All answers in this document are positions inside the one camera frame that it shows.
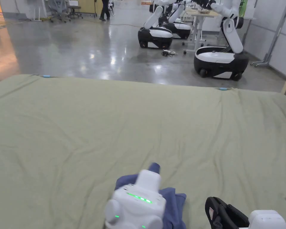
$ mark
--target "mattress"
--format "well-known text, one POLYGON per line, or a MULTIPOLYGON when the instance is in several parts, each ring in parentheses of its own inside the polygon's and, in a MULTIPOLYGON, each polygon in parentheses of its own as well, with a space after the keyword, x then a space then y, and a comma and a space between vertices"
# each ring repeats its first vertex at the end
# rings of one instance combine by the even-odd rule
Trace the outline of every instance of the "mattress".
POLYGON ((18 75, 0 82, 0 229, 102 228, 116 180, 152 162, 209 229, 217 196, 286 220, 286 96, 18 75))

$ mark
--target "concrete floor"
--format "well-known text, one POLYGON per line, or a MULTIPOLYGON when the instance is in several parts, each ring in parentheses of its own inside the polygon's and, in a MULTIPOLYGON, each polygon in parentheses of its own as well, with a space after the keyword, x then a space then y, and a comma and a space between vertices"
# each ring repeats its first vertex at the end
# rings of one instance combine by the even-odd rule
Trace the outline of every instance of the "concrete floor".
POLYGON ((272 69, 251 66, 239 82, 201 78, 194 71, 194 54, 183 55, 180 40, 172 43, 178 53, 173 57, 139 47, 137 33, 150 16, 148 6, 139 0, 116 1, 115 12, 105 23, 86 15, 66 24, 24 22, 0 29, 0 80, 36 73, 277 92, 284 85, 272 69))

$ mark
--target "desk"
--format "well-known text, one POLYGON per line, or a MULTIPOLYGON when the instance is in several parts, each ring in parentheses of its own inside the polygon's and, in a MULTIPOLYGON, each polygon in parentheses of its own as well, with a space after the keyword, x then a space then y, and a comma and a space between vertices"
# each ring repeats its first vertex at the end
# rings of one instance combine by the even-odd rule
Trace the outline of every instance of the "desk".
POLYGON ((195 52, 199 48, 199 38, 201 37, 202 33, 202 25, 203 21, 206 17, 217 17, 219 14, 210 11, 209 13, 200 13, 197 10, 193 10, 191 8, 186 8, 184 13, 182 14, 181 17, 188 18, 191 17, 193 18, 192 20, 194 21, 194 17, 196 17, 195 23, 193 24, 193 36, 192 36, 192 41, 184 41, 183 43, 188 43, 188 44, 195 44, 194 50, 191 49, 184 49, 183 52, 186 54, 186 52, 195 52))

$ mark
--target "green bedsheet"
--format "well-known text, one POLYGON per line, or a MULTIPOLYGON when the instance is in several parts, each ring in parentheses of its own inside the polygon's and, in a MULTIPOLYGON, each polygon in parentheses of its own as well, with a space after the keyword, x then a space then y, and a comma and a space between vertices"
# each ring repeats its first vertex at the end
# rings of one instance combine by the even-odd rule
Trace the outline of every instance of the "green bedsheet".
POLYGON ((18 75, 0 82, 0 229, 102 228, 118 177, 161 165, 188 229, 218 196, 286 220, 286 97, 18 75))

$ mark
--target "blue towel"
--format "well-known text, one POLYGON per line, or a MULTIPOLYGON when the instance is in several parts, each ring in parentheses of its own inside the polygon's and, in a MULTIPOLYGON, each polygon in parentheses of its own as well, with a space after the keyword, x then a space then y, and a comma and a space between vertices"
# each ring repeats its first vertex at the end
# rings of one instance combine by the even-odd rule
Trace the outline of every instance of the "blue towel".
MULTIPOLYGON (((160 173, 160 166, 153 163, 148 170, 160 173)), ((116 181, 115 190, 126 185, 134 184, 138 174, 122 176, 116 181)), ((165 188, 159 193, 166 199, 166 206, 163 217, 163 229, 186 229, 182 221, 182 210, 186 199, 186 194, 176 194, 174 188, 165 188)))

